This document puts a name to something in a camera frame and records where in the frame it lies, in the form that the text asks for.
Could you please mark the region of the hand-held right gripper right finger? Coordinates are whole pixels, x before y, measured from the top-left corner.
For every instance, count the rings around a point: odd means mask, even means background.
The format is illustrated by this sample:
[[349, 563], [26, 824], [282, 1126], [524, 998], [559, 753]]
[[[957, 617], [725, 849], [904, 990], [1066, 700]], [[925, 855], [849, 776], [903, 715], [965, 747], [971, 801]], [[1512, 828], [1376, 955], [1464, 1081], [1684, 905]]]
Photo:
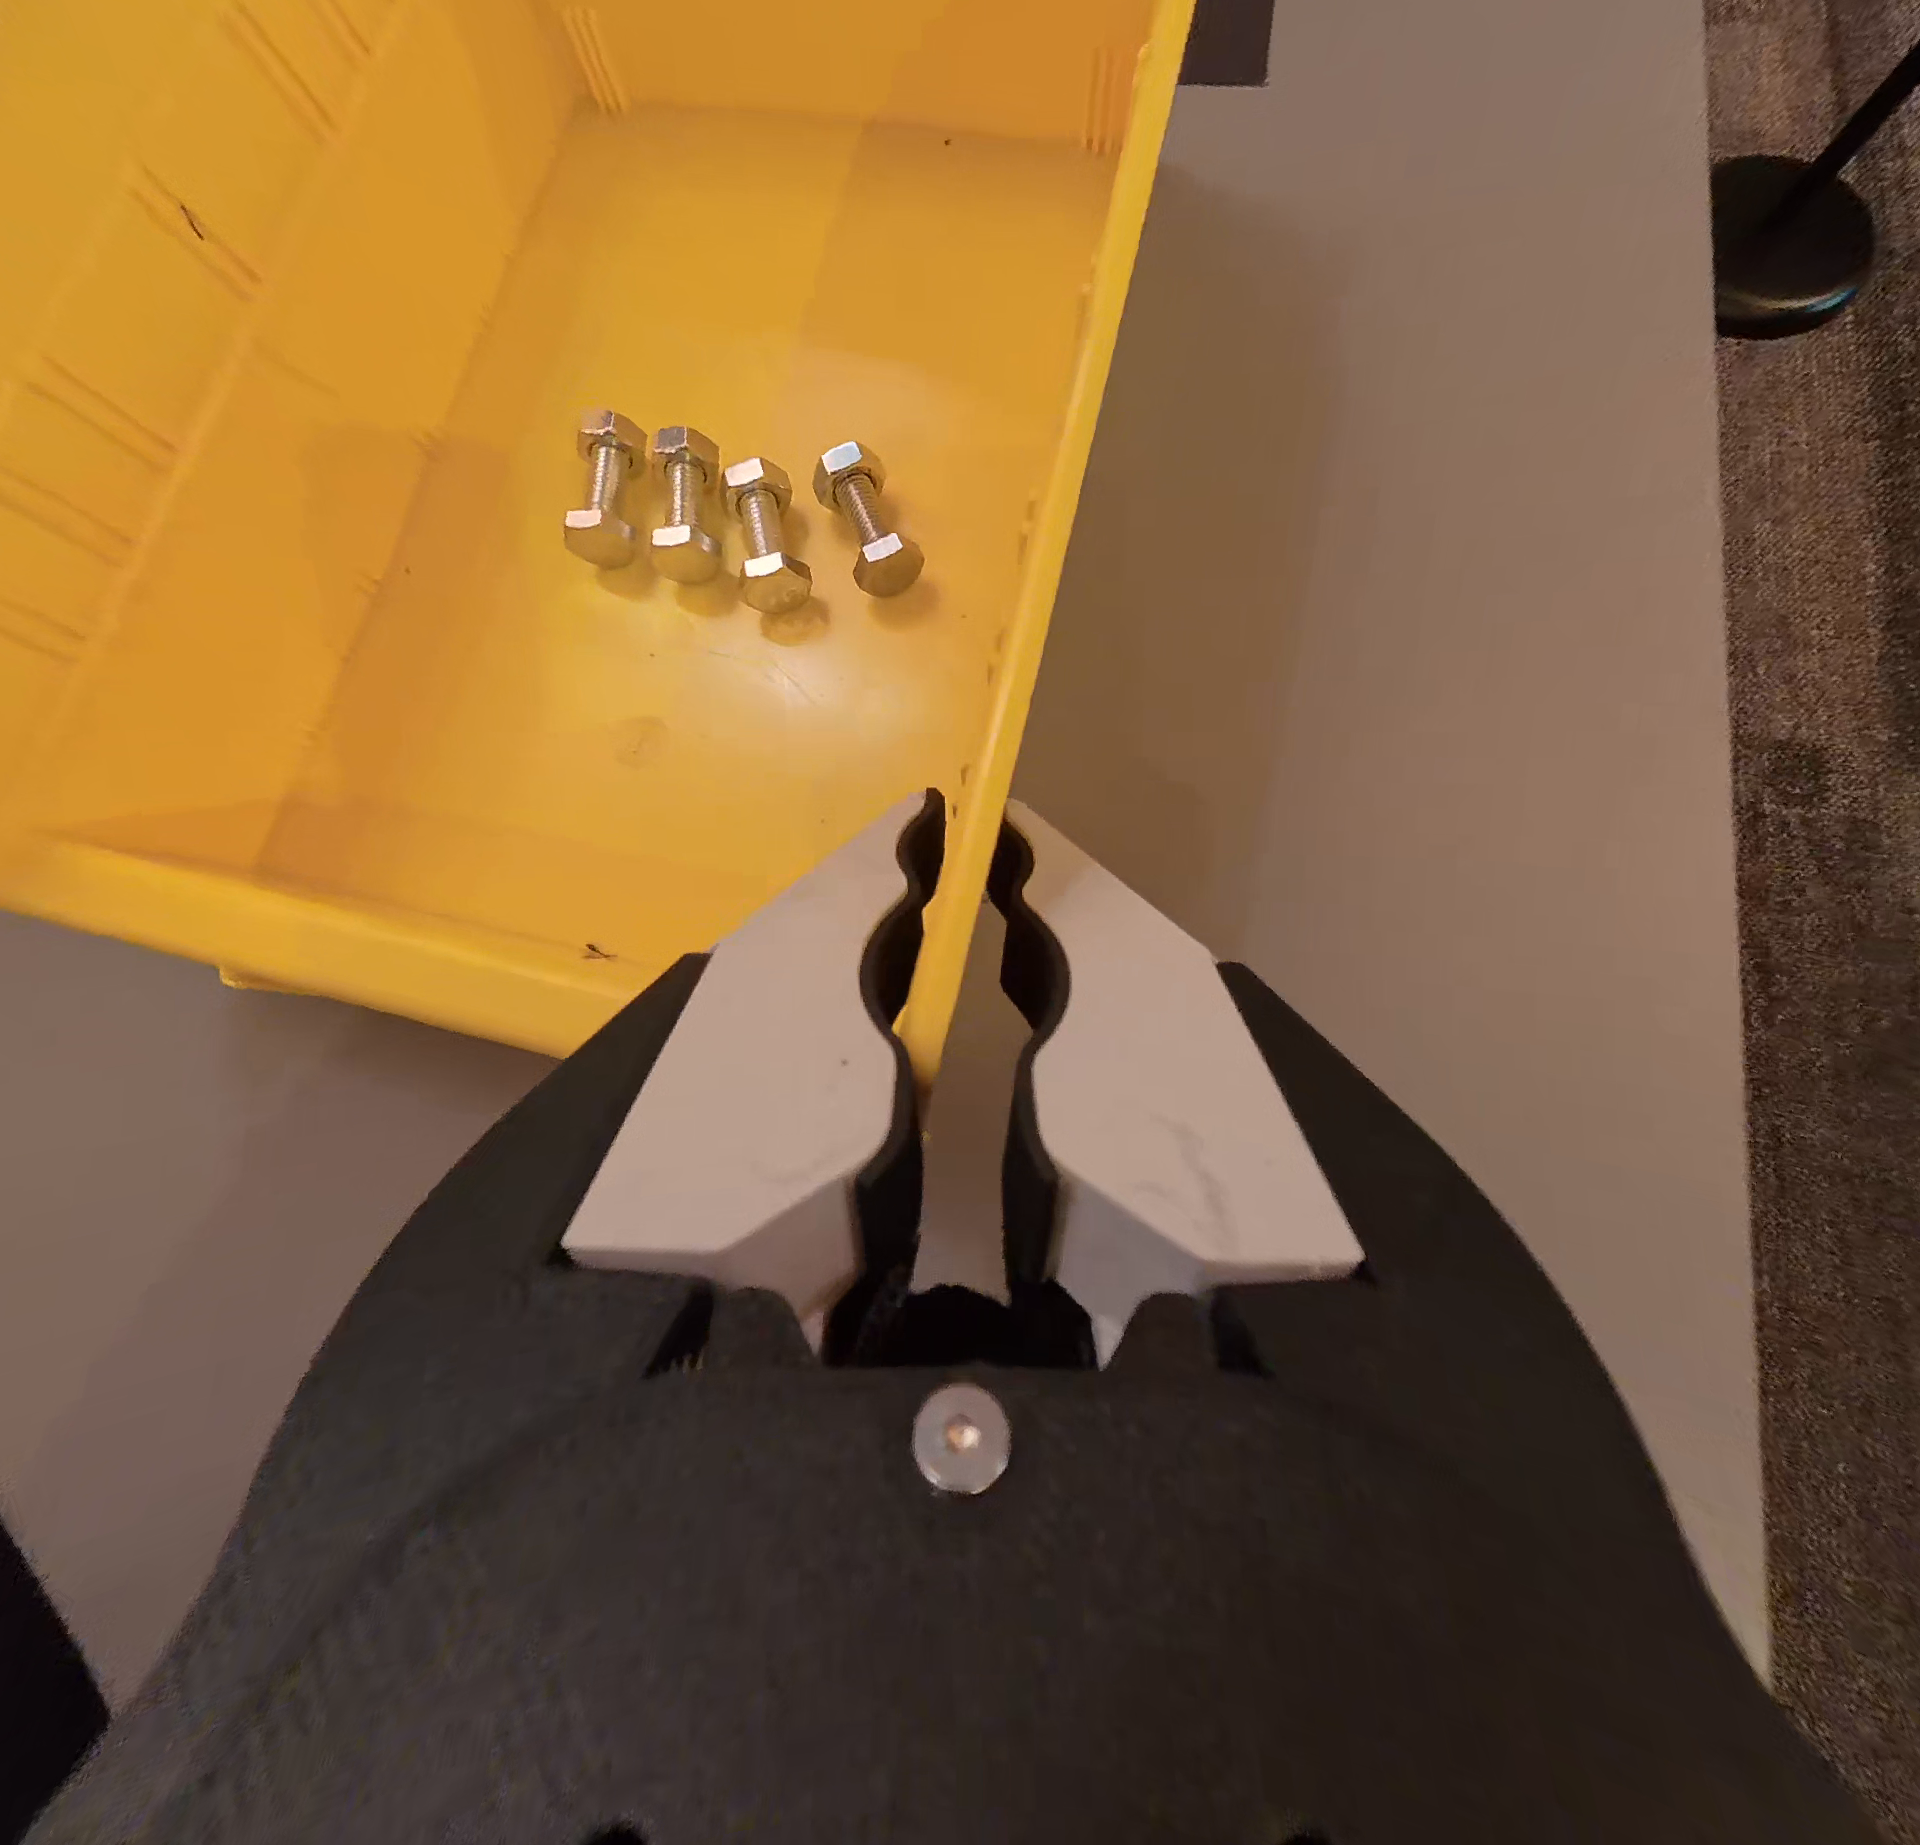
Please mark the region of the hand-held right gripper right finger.
[[1212, 952], [1021, 802], [989, 896], [1030, 1030], [1003, 1271], [1042, 1357], [1108, 1364], [1150, 1299], [1352, 1280], [1363, 1243]]

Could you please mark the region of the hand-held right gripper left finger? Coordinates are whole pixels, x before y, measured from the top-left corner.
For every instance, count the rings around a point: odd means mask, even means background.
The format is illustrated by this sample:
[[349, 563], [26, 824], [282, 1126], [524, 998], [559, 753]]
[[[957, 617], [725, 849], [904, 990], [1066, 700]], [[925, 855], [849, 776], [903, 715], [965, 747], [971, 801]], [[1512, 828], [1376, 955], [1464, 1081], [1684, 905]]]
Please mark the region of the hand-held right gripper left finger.
[[563, 1255], [777, 1293], [814, 1352], [919, 1238], [919, 1104], [896, 1020], [945, 852], [936, 789], [889, 805], [704, 959]]

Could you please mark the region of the yellow plastic bin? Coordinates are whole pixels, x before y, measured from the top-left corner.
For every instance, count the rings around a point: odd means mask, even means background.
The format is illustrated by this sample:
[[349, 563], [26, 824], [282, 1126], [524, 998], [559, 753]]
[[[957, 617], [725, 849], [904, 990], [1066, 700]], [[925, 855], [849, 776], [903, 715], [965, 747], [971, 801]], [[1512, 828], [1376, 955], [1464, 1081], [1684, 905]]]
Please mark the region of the yellow plastic bin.
[[[5, 909], [565, 1056], [936, 789], [932, 1079], [1192, 6], [5, 0]], [[616, 568], [595, 408], [651, 434]], [[652, 568], [669, 422], [708, 583]]]

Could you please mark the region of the steel hex bolt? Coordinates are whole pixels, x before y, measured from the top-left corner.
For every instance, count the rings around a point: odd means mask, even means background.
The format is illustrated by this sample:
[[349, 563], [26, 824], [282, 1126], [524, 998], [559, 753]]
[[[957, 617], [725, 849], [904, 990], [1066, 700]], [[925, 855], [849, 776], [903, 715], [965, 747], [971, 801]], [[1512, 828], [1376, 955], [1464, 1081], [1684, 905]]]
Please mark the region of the steel hex bolt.
[[812, 568], [785, 545], [783, 505], [767, 492], [736, 502], [743, 534], [741, 593], [761, 614], [796, 611], [812, 598]]
[[849, 476], [839, 488], [839, 505], [860, 538], [853, 568], [855, 583], [877, 598], [890, 598], [919, 582], [925, 569], [921, 545], [885, 523], [872, 481]]
[[661, 469], [660, 520], [648, 547], [658, 575], [675, 583], [708, 583], [725, 557], [725, 545], [708, 522], [708, 474], [695, 464]]
[[630, 456], [625, 448], [595, 448], [586, 502], [563, 515], [565, 547], [598, 568], [616, 568], [636, 555], [637, 535], [628, 520]]

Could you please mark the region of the thin black pole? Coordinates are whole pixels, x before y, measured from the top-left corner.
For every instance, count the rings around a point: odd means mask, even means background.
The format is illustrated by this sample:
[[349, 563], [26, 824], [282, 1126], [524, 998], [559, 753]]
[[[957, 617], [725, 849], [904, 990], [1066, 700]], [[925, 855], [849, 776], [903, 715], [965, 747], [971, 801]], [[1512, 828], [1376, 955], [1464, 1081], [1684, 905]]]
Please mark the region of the thin black pole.
[[1879, 232], [1843, 175], [1915, 87], [1910, 45], [1813, 159], [1741, 154], [1712, 166], [1715, 337], [1796, 339], [1837, 322], [1860, 296]]

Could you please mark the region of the black tape strip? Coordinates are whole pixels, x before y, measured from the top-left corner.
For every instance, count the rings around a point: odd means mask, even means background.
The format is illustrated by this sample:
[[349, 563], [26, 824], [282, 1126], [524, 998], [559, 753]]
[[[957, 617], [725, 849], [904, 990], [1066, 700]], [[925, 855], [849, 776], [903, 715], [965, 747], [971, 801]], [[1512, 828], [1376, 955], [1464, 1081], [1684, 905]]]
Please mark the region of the black tape strip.
[[1264, 89], [1279, 0], [1193, 0], [1179, 84]]

